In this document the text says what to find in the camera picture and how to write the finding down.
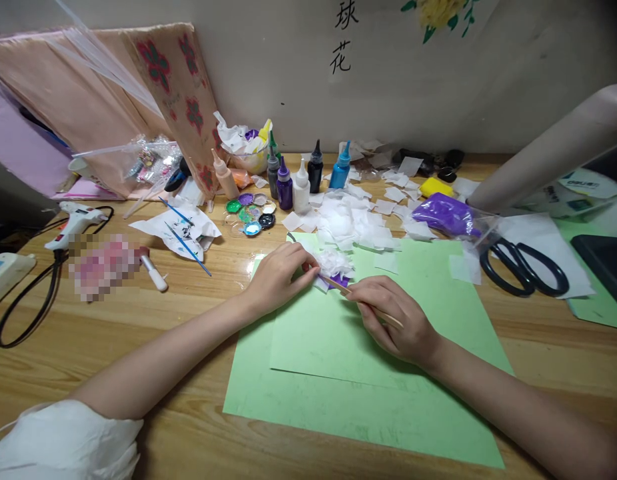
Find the white sleeve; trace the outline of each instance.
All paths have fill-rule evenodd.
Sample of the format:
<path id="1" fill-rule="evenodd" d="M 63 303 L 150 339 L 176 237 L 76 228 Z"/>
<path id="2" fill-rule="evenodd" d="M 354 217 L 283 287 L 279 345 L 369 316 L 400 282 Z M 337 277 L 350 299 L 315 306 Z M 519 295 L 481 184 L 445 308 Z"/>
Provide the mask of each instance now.
<path id="1" fill-rule="evenodd" d="M 106 419 L 77 400 L 28 410 L 0 441 L 0 480 L 130 479 L 143 423 Z"/>

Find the power strip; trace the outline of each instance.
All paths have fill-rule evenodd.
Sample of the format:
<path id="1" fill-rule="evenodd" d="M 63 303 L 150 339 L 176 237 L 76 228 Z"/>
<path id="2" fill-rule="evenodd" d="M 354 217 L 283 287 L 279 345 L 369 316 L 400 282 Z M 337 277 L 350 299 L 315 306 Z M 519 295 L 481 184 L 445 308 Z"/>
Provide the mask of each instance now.
<path id="1" fill-rule="evenodd" d="M 0 253 L 0 300 L 26 277 L 36 264 L 35 255 Z"/>

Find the black scissors handle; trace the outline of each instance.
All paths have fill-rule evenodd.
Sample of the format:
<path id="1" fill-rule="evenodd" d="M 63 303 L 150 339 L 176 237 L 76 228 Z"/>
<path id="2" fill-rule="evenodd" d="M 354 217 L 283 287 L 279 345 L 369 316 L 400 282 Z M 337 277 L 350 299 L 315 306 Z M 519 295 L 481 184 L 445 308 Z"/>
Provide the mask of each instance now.
<path id="1" fill-rule="evenodd" d="M 508 255 L 500 249 L 499 245 L 505 246 L 517 263 L 511 260 Z M 510 270 L 513 275 L 515 275 L 515 278 L 517 278 L 518 282 L 520 282 L 522 286 L 521 289 L 504 280 L 493 269 L 488 258 L 488 252 L 490 250 L 493 250 L 493 253 L 502 261 L 504 266 Z M 482 255 L 480 255 L 480 265 L 484 269 L 486 276 L 493 280 L 495 285 L 500 287 L 502 290 L 509 292 L 511 295 L 515 295 L 516 297 L 531 296 L 535 292 L 535 287 L 531 283 L 531 280 L 525 276 L 523 267 L 521 266 L 528 263 L 524 260 L 522 254 L 519 253 L 517 248 L 515 248 L 515 245 L 504 238 L 500 238 L 497 242 L 490 246 L 490 250 L 486 250 Z"/>
<path id="2" fill-rule="evenodd" d="M 513 260 L 511 260 L 511 258 L 506 254 L 504 254 L 504 252 L 500 248 L 500 245 L 506 247 Z M 535 250 L 532 247 L 529 247 L 524 243 L 518 243 L 517 245 L 513 245 L 505 238 L 500 238 L 497 242 L 491 245 L 490 249 L 493 250 L 495 255 L 502 261 L 504 266 L 508 270 L 510 270 L 513 275 L 515 275 L 515 278 L 517 278 L 517 280 L 520 282 L 522 288 L 519 289 L 509 284 L 502 277 L 500 277 L 495 272 L 495 270 L 493 270 L 493 267 L 491 266 L 488 258 L 488 250 L 486 250 L 480 256 L 480 265 L 482 265 L 482 268 L 484 269 L 484 272 L 486 273 L 488 278 L 493 280 L 496 285 L 498 285 L 501 289 L 509 292 L 511 295 L 515 295 L 517 297 L 528 297 L 529 295 L 533 294 L 533 292 L 535 292 L 535 289 L 537 289 L 543 294 L 549 295 L 550 297 L 559 297 L 560 295 L 565 294 L 570 288 L 566 274 L 563 272 L 560 266 L 557 265 L 557 263 L 553 262 L 553 260 L 545 256 L 543 253 Z M 535 270 L 533 270 L 533 268 L 531 268 L 531 266 L 528 264 L 528 262 L 522 255 L 522 252 L 536 258 L 546 266 L 549 272 L 551 272 L 551 274 L 555 277 L 555 280 L 557 281 L 557 288 L 550 287 L 549 285 L 545 284 L 543 280 L 541 280 L 539 275 L 535 273 Z"/>

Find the black paint bottle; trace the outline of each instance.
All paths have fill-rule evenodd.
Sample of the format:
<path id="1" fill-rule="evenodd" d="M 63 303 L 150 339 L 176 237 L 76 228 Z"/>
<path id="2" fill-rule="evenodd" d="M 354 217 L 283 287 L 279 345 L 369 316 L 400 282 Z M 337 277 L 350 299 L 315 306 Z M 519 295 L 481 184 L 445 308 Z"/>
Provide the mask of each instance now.
<path id="1" fill-rule="evenodd" d="M 324 163 L 322 163 L 322 151 L 320 150 L 320 139 L 317 139 L 315 144 L 315 150 L 310 154 L 310 161 L 308 162 L 308 182 L 310 183 L 310 192 L 319 193 L 320 184 L 322 183 L 322 169 Z"/>

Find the purple paint bottle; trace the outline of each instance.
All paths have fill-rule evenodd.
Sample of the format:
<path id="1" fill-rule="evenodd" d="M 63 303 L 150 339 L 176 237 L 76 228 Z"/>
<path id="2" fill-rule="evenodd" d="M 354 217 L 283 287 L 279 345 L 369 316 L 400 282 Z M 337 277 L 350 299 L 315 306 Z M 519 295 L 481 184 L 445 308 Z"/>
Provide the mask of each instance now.
<path id="1" fill-rule="evenodd" d="M 277 195 L 282 210 L 293 208 L 293 180 L 291 172 L 284 163 L 284 157 L 280 160 L 280 169 L 277 171 Z"/>

